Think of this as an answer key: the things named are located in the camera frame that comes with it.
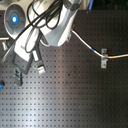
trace black cable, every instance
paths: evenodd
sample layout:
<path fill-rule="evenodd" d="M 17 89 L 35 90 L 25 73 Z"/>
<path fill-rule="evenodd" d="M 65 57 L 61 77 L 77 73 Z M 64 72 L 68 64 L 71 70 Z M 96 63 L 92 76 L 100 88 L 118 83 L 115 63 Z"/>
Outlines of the black cable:
<path fill-rule="evenodd" d="M 28 21 L 29 21 L 30 23 L 32 23 L 32 22 L 30 21 L 30 18 L 29 18 L 29 10 L 30 10 L 31 7 L 32 7 L 34 13 L 38 16 L 37 18 L 40 18 L 40 19 L 35 23 L 35 25 L 32 24 L 33 28 L 32 28 L 32 30 L 30 31 L 30 33 L 29 33 L 29 35 L 28 35 L 28 38 L 27 38 L 27 40 L 26 40 L 25 51 L 26 51 L 27 53 L 32 52 L 32 50 L 30 50 L 29 52 L 27 51 L 27 45 L 28 45 L 28 42 L 29 42 L 29 40 L 30 40 L 30 38 L 31 38 L 31 36 L 32 36 L 32 34 L 33 34 L 33 32 L 34 32 L 34 30 L 35 30 L 35 29 L 40 29 L 40 28 L 42 28 L 42 27 L 44 27 L 44 26 L 47 26 L 49 29 L 52 29 L 52 30 L 55 29 L 55 28 L 58 26 L 58 24 L 59 24 L 59 21 L 60 21 L 60 14 L 61 14 L 62 6 L 63 6 L 63 2 L 62 2 L 62 1 L 60 1 L 60 0 L 55 0 L 55 1 L 49 6 L 49 8 L 48 8 L 46 11 L 44 11 L 44 12 L 41 14 L 41 16 L 40 16 L 40 15 L 35 11 L 35 9 L 34 9 L 34 4 L 35 4 L 35 2 L 37 2 L 37 1 L 39 1 L 39 0 L 34 0 L 34 1 L 29 5 L 29 7 L 28 7 L 28 9 L 27 9 L 27 17 L 28 17 Z M 59 15 L 59 16 L 58 16 L 57 23 L 55 24 L 55 26 L 49 27 L 48 23 L 49 23 L 54 17 L 56 17 L 57 15 Z M 43 25 L 38 26 L 38 24 L 39 24 L 42 20 L 44 20 L 44 19 L 45 19 L 46 22 L 45 22 Z"/>
<path fill-rule="evenodd" d="M 32 7 L 32 5 L 33 5 L 33 7 L 34 7 L 34 2 L 36 2 L 36 1 L 38 1 L 38 0 L 35 0 L 35 1 L 33 1 L 30 5 L 29 5 L 29 7 L 28 7 L 28 9 L 27 9 L 27 18 L 28 18 L 28 21 L 29 21 L 29 24 L 19 33 L 19 35 L 16 37 L 16 39 L 14 40 L 14 42 L 13 42 L 13 44 L 11 45 L 11 47 L 9 48 L 9 50 L 6 52 L 6 54 L 4 55 L 4 57 L 2 58 L 2 60 L 1 60 L 1 63 L 3 63 L 3 62 L 5 62 L 5 60 L 7 59 L 7 57 L 10 55 L 10 53 L 12 52 L 12 50 L 14 50 L 14 48 L 15 48 L 15 43 L 16 43 L 16 41 L 21 37 L 21 35 L 30 27 L 30 26 L 32 26 L 32 27 L 35 27 L 35 28 L 42 28 L 42 27 L 44 27 L 45 25 L 47 25 L 47 27 L 48 28 L 50 28 L 49 26 L 48 26 L 48 23 L 52 20 L 52 18 L 54 18 L 55 16 L 57 16 L 58 14 L 59 14 L 59 16 L 58 16 L 58 21 L 57 21 L 57 24 L 55 25 L 55 27 L 57 27 L 57 25 L 59 24 L 59 20 L 60 20 L 60 13 L 61 13 L 61 10 L 62 10 L 62 6 L 63 6 L 63 1 L 62 0 L 54 0 L 54 2 L 49 6 L 49 8 L 46 10 L 46 11 L 44 11 L 43 13 L 41 13 L 40 15 L 36 12 L 36 11 L 34 11 L 34 12 L 36 12 L 35 14 L 38 14 L 38 17 L 36 17 L 33 21 L 30 21 L 30 18 L 29 18 L 29 9 L 30 9 L 30 7 Z M 43 24 L 43 25 L 41 25 L 41 26 L 38 26 L 38 24 L 43 20 L 43 19 L 45 19 L 46 20 L 46 23 L 45 24 Z"/>

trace cable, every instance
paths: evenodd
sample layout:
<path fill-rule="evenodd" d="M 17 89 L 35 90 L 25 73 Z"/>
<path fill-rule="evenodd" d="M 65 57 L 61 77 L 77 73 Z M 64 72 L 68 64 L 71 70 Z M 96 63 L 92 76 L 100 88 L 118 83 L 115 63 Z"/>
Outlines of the cable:
<path fill-rule="evenodd" d="M 55 1 L 49 6 L 49 8 L 48 8 L 46 11 L 44 11 L 41 15 L 39 15 L 39 14 L 36 12 L 36 10 L 34 9 L 34 4 L 35 4 L 37 1 L 39 1 L 39 0 L 34 0 L 34 1 L 29 5 L 29 7 L 28 7 L 28 9 L 27 9 L 27 17 L 28 17 L 28 21 L 30 22 L 30 24 L 32 23 L 32 22 L 30 21 L 30 18 L 29 18 L 29 10 L 30 10 L 31 7 L 32 7 L 34 13 L 38 16 L 38 17 L 37 17 L 38 20 L 36 20 L 37 22 L 35 22 L 35 25 L 32 23 L 33 28 L 31 29 L 31 31 L 30 31 L 30 33 L 29 33 L 29 35 L 28 35 L 28 38 L 27 38 L 27 40 L 26 40 L 25 51 L 26 51 L 27 53 L 32 52 L 32 50 L 29 51 L 29 52 L 27 51 L 27 45 L 28 45 L 28 42 L 29 42 L 29 40 L 30 40 L 30 38 L 31 38 L 31 36 L 32 36 L 32 34 L 33 34 L 33 32 L 34 32 L 35 29 L 40 29 L 40 28 L 42 28 L 42 27 L 44 27 L 44 26 L 46 25 L 49 29 L 52 29 L 52 30 L 53 30 L 53 29 L 55 29 L 55 28 L 58 26 L 59 21 L 60 21 L 60 14 L 61 14 L 61 9 L 62 9 L 62 5 L 63 5 L 63 2 L 62 2 L 62 1 L 60 1 L 60 0 L 55 0 Z M 57 23 L 55 24 L 54 27 L 49 27 L 48 23 L 49 23 L 55 16 L 57 16 L 57 15 L 59 15 L 59 16 L 58 16 Z M 44 19 L 45 19 L 46 22 L 45 22 L 43 25 L 38 26 L 38 24 L 39 24 L 42 20 L 44 20 Z"/>
<path fill-rule="evenodd" d="M 88 45 L 75 31 L 72 30 L 72 33 L 75 34 L 83 44 L 85 44 L 90 50 L 92 50 L 94 53 L 96 53 L 100 57 L 108 58 L 108 59 L 128 57 L 128 54 L 118 55 L 118 56 L 103 56 L 102 54 L 94 50 L 90 45 Z"/>
<path fill-rule="evenodd" d="M 49 6 L 49 8 L 46 10 L 46 11 L 44 11 L 43 13 L 41 13 L 40 15 L 38 15 L 38 17 L 36 17 L 33 21 L 30 21 L 30 18 L 29 18 L 29 9 L 30 9 L 30 7 L 32 6 L 32 4 L 34 4 L 34 2 L 35 1 L 33 1 L 30 5 L 29 5 L 29 7 L 28 7 L 28 9 L 27 9 L 27 18 L 28 18 L 28 21 L 29 21 L 29 24 L 19 33 L 19 35 L 16 37 L 16 39 L 14 40 L 14 42 L 13 42 L 13 44 L 11 45 L 11 47 L 9 48 L 9 50 L 6 52 L 6 54 L 4 55 L 4 57 L 2 58 L 2 60 L 1 60 L 1 63 L 3 63 L 3 62 L 5 62 L 5 60 L 7 59 L 7 57 L 10 55 L 10 53 L 12 52 L 12 50 L 15 48 L 15 43 L 16 43 L 16 41 L 21 37 L 21 35 L 30 27 L 30 26 L 35 26 L 35 28 L 42 28 L 42 27 L 44 27 L 45 25 L 48 25 L 48 23 L 52 20 L 52 17 L 54 18 L 55 16 L 57 16 L 58 14 L 60 14 L 60 12 L 61 12 L 61 10 L 62 10 L 62 6 L 63 6 L 63 2 L 62 2 L 62 0 L 55 0 L 50 6 Z M 38 24 L 43 20 L 43 19 L 45 19 L 46 20 L 46 17 L 47 17 L 47 22 L 45 23 L 45 24 L 43 24 L 43 25 L 41 25 L 41 26 L 38 26 Z"/>
<path fill-rule="evenodd" d="M 44 46 L 50 47 L 50 45 L 45 44 L 42 40 L 40 40 L 40 42 L 41 42 Z"/>

